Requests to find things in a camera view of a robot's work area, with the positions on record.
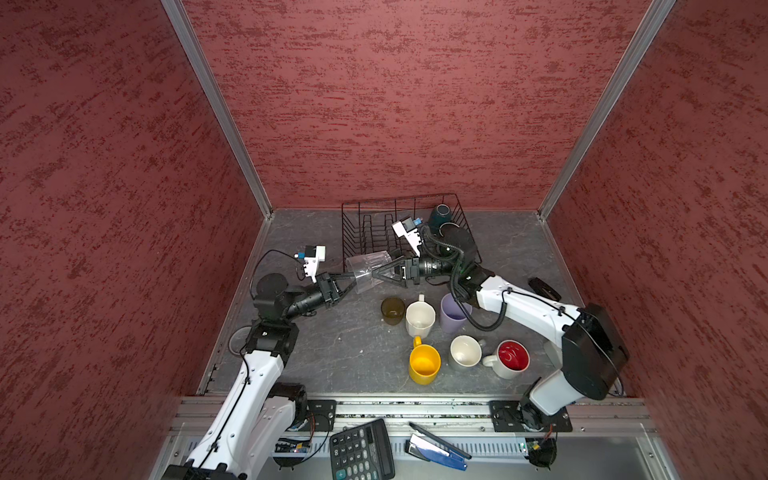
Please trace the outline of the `clear glass cup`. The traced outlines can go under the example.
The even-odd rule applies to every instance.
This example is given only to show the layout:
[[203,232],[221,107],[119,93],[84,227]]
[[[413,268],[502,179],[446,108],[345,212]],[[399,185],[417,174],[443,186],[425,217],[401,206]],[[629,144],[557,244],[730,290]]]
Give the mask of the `clear glass cup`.
[[349,257],[345,260],[346,270],[354,274],[355,291],[363,294],[382,283],[374,277],[373,272],[392,261],[387,251],[379,251]]

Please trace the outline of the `dark green ceramic mug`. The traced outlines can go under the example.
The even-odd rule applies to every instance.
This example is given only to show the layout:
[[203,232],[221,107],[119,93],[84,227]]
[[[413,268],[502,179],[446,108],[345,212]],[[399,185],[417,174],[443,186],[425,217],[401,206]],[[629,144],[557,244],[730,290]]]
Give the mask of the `dark green ceramic mug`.
[[452,224],[452,223],[453,223],[453,212],[451,208],[447,204],[441,203],[436,205],[432,209],[427,221],[427,226],[431,234],[437,237],[440,235],[441,228],[445,224]]

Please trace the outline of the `black mug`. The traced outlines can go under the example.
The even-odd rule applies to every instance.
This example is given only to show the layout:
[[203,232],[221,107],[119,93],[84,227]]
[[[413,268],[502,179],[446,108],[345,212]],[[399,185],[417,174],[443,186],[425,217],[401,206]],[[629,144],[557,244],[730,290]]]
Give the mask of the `black mug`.
[[449,247],[457,247],[461,250],[464,264],[478,260],[478,248],[468,229],[453,222],[446,222],[440,226],[438,238]]

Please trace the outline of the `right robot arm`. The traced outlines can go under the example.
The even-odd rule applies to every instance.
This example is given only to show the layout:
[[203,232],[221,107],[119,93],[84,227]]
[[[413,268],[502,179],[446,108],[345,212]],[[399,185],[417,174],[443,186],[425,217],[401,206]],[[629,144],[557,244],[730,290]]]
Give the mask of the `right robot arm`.
[[495,313],[491,331],[512,320],[549,342],[556,371],[534,382],[517,407],[518,421],[530,430],[554,423],[561,411],[582,398],[603,400],[620,377],[629,354],[607,311],[596,304],[577,307],[515,286],[476,262],[401,258],[372,270],[374,279],[404,287],[420,277],[446,276],[460,304]]

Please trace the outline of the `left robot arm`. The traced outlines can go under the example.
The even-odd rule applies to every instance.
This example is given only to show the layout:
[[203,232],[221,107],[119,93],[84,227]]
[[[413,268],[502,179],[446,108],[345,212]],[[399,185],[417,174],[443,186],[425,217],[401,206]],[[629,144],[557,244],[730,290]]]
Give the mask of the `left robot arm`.
[[241,368],[207,433],[164,479],[255,479],[279,438],[307,415],[305,387],[281,383],[293,352],[298,317],[330,308],[354,289],[351,273],[323,272],[310,285],[291,285],[284,275],[263,276],[251,293],[258,319],[240,350]]

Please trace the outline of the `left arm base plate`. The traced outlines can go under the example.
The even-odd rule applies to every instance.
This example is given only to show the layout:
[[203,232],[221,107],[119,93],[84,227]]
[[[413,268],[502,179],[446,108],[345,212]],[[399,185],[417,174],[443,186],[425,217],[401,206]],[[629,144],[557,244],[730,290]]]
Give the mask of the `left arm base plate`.
[[328,432],[334,429],[338,402],[328,399],[309,399],[306,418],[299,432]]

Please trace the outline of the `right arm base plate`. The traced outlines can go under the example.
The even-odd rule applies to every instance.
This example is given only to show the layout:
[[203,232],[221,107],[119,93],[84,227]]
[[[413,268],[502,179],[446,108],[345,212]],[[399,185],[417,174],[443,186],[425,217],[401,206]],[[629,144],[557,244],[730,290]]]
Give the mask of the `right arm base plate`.
[[491,400],[489,405],[493,429],[497,433],[568,433],[573,431],[570,416],[565,407],[555,415],[547,416],[536,411],[532,404],[519,406],[519,401]]

